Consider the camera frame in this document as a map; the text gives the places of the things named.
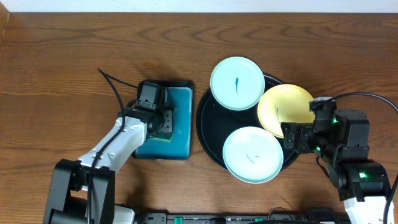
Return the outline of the yellow plate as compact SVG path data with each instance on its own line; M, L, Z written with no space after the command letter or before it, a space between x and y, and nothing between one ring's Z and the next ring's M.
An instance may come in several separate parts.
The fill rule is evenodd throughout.
M267 90L257 105L262 127L277 138L283 138L281 123L312 123L315 115L309 109L313 96L304 88L281 84Z

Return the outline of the green yellow sponge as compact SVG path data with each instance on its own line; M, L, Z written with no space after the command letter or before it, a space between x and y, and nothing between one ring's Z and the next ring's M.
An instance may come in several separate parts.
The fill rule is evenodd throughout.
M160 142L170 142L172 140L173 135L174 135L173 133L157 133L154 140Z

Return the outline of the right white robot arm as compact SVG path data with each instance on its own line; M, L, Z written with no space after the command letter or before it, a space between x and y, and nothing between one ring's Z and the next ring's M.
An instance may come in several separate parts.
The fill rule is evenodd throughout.
M283 122L284 146L314 153L337 189L351 223L394 223L394 204L385 168L369 159L370 125L359 110L320 110L312 124Z

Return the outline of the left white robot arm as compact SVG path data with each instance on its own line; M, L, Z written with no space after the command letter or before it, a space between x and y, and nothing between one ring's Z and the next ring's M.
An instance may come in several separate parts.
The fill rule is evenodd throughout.
M150 137L171 127L167 90L141 90L122 106L110 132L75 161L60 160L52 175L44 223L133 223L133 209L115 202L116 175Z

